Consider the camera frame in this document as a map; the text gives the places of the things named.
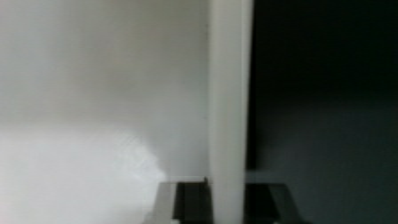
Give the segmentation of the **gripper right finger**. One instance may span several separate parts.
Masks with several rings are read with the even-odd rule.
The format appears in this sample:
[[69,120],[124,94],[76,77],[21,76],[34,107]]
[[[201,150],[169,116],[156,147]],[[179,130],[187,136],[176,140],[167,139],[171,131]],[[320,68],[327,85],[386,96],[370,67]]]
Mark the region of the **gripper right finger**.
[[243,214],[243,224],[311,224],[300,216],[284,184],[245,185]]

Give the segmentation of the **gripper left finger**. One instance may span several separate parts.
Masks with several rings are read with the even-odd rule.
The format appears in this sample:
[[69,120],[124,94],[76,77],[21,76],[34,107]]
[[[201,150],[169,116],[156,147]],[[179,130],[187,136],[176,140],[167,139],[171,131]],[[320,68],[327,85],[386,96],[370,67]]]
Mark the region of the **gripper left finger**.
[[211,188],[201,181],[162,182],[142,224],[211,224]]

